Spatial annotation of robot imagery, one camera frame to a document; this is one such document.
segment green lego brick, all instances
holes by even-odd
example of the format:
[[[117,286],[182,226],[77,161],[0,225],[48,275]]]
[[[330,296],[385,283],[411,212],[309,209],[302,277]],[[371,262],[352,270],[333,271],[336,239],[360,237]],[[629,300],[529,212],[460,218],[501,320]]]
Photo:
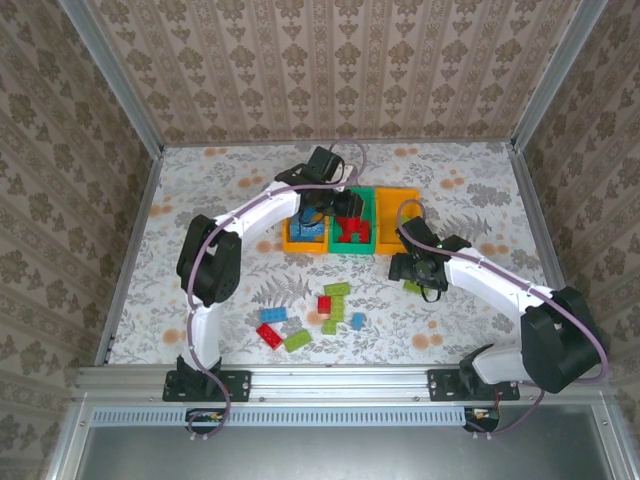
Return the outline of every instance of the green lego brick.
[[[349,295],[351,290],[349,289],[349,284],[347,282],[343,283],[333,283],[331,285],[324,286],[324,294],[330,297],[335,297],[338,295],[344,296]]]
[[[325,320],[322,324],[322,333],[325,335],[335,335],[338,330],[338,322]]]
[[[300,330],[290,337],[285,338],[282,343],[284,343],[284,348],[287,349],[287,352],[295,352],[300,347],[311,343],[311,334],[307,330]]]
[[[344,308],[344,295],[334,295],[331,297],[331,308],[333,307]]]
[[[331,307],[331,316],[329,317],[330,322],[344,322],[344,309],[334,309]]]
[[[408,280],[405,280],[404,285],[402,286],[402,288],[404,288],[405,290],[407,290],[407,291],[409,291],[411,293],[418,293],[418,294],[422,293],[422,288],[421,287],[419,287],[417,284],[415,284],[413,282],[410,282]],[[425,293],[425,295],[427,293],[429,293],[429,289],[425,288],[424,289],[424,293]]]

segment wall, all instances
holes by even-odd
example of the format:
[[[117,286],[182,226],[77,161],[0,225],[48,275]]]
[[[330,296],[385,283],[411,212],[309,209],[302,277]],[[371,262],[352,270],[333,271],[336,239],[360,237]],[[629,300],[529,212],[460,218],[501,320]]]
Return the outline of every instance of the wall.
[[[89,0],[168,145],[506,138],[578,0]]]
[[[611,0],[525,151],[640,443],[640,2]]]
[[[0,477],[37,478],[93,363],[150,161],[55,0],[0,11]]]

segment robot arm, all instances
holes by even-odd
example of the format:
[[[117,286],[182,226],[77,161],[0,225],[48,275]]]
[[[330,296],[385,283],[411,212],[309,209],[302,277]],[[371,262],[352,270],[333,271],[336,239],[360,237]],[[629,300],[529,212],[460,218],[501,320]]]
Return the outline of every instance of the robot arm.
[[[472,263],[418,248],[397,231],[409,253],[393,256],[389,279],[413,281],[436,290],[438,295],[447,291],[449,285],[463,288],[516,325],[516,345],[485,345],[460,362],[461,376],[466,377],[468,388],[503,381],[532,381],[548,392],[557,393],[600,362],[595,347],[577,327],[541,299],[488,269],[490,265],[510,273],[484,259],[469,242],[455,235],[440,241],[420,217],[409,220],[403,227],[413,239],[425,245],[482,258],[482,262]],[[544,286],[529,285],[572,313],[602,343],[585,300],[577,290],[565,287],[555,292]]]
[[[213,219],[199,215],[192,220],[176,268],[185,292],[195,258],[205,239],[217,225],[228,223],[209,245],[215,251],[204,255],[194,281],[193,293],[200,303],[196,305],[191,321],[192,343],[196,356],[207,369],[219,368],[218,339],[220,319],[224,313],[223,302],[233,294],[240,282],[243,245],[251,244],[270,227],[308,206],[323,215],[360,216],[362,199],[350,190],[340,186],[305,188],[342,183],[353,172],[354,167],[345,165],[342,158],[318,147],[308,163],[280,173],[258,197],[246,204]],[[297,189],[283,192],[291,186]],[[197,370],[188,351],[184,359],[190,368]]]

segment orange tray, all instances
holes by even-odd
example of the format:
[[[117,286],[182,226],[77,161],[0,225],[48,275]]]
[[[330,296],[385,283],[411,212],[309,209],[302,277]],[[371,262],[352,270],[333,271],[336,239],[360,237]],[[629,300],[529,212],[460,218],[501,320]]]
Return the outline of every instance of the orange tray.
[[[420,192],[413,188],[376,188],[376,253],[393,255],[406,252],[396,235],[396,214],[405,200],[420,200]],[[420,215],[420,207],[407,205],[402,215],[409,218]]]
[[[282,222],[282,250],[286,253],[327,253],[329,251],[329,217],[324,218],[324,236],[315,242],[292,242],[289,235],[289,219]]]

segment metal frame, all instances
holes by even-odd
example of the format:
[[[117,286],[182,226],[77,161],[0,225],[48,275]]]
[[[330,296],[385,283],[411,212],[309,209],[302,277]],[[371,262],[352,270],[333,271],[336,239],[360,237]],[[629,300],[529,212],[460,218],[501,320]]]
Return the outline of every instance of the metal frame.
[[[606,5],[607,0],[583,0],[578,5],[513,132],[517,149],[524,150],[531,139]]]
[[[138,133],[142,143],[144,143],[151,158],[159,158],[162,153],[162,137],[129,82],[126,69],[122,68],[111,50],[109,41],[100,30],[99,24],[93,17],[87,2],[85,0],[61,0],[60,3],[69,16],[71,23],[80,34],[83,43],[87,46],[89,53],[91,53],[93,61],[100,68],[111,91],[115,94],[118,103],[127,114],[129,121]]]
[[[562,274],[556,251],[553,248],[547,222],[544,220],[542,207],[538,201],[524,155],[521,150],[511,148],[509,149],[509,157],[513,167],[513,174],[518,184],[518,190],[520,191],[520,198],[522,198],[522,205],[527,213],[533,241],[538,249],[540,264],[547,280],[547,285],[554,289],[564,288],[566,286],[564,275]]]
[[[118,283],[116,284],[116,289],[111,300],[111,306],[109,307],[107,321],[105,322],[104,330],[102,331],[102,337],[100,338],[100,345],[98,346],[94,365],[104,365],[108,361],[111,342],[115,338],[118,323],[120,322],[120,316],[122,315],[124,303],[127,299],[129,283],[131,282],[131,276],[133,275],[133,270],[136,266],[136,258],[138,257],[138,250],[140,250],[140,244],[142,243],[144,228],[147,225],[147,219],[149,218],[149,211],[151,210],[151,204],[153,203],[153,196],[156,193],[156,187],[160,181],[162,163],[163,158],[159,157],[151,164],[149,177],[147,178],[147,184],[144,188],[144,193],[142,194],[142,200],[140,200],[138,215],[136,216],[136,221],[133,224],[131,238],[129,238],[129,245],[127,246],[127,253],[125,254],[124,261],[122,262],[122,269],[120,270]]]
[[[427,370],[451,365],[415,366],[239,366],[252,371],[248,403],[232,409],[287,409],[321,407],[344,411],[372,407],[412,408],[428,412],[434,407],[488,406],[492,402],[431,402]],[[83,368],[77,380],[67,419],[54,453],[48,480],[75,479],[85,450],[91,418],[97,408],[138,407],[141,411],[175,407],[220,408],[221,403],[164,403],[162,389],[171,366],[109,366]],[[536,387],[520,385],[521,399],[503,404],[530,405]],[[633,449],[624,421],[608,386],[570,385],[558,395],[548,396],[545,405],[590,405],[598,433],[616,480],[638,479]]]

